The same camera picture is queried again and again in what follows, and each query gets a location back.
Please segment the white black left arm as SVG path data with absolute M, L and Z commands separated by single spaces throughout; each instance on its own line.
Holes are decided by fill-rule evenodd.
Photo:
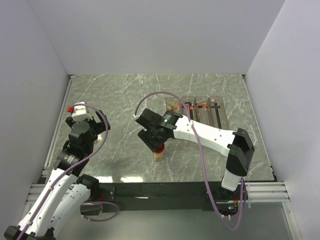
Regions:
M 18 225 L 6 229 L 7 240 L 54 240 L 81 204 L 102 198 L 99 180 L 81 172 L 97 153 L 94 142 L 98 135 L 108 132 L 110 124 L 100 110 L 96 110 L 100 119 L 96 122 L 85 105 L 75 106 L 69 112 L 71 116 L 65 121 L 71 131 L 49 180 Z

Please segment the red jar lid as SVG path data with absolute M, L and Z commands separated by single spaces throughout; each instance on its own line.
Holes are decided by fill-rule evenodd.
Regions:
M 156 147 L 154 153 L 160 154 L 160 153 L 162 153 L 164 150 L 165 150 L 165 144 L 162 144 L 161 146 L 157 146 L 157 147 Z

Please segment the clear candy drawer box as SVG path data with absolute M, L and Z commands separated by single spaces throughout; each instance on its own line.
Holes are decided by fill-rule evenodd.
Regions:
M 229 130 L 225 105 L 221 96 L 183 96 L 191 120 L 214 128 Z

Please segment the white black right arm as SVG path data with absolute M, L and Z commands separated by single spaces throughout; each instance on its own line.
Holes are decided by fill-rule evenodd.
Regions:
M 255 152 L 255 146 L 245 129 L 219 129 L 190 120 L 175 111 L 168 110 L 161 116 L 147 108 L 135 121 L 143 127 L 138 137 L 154 153 L 171 138 L 200 143 L 227 157 L 219 193 L 226 200 L 237 194 L 238 184 L 247 176 Z

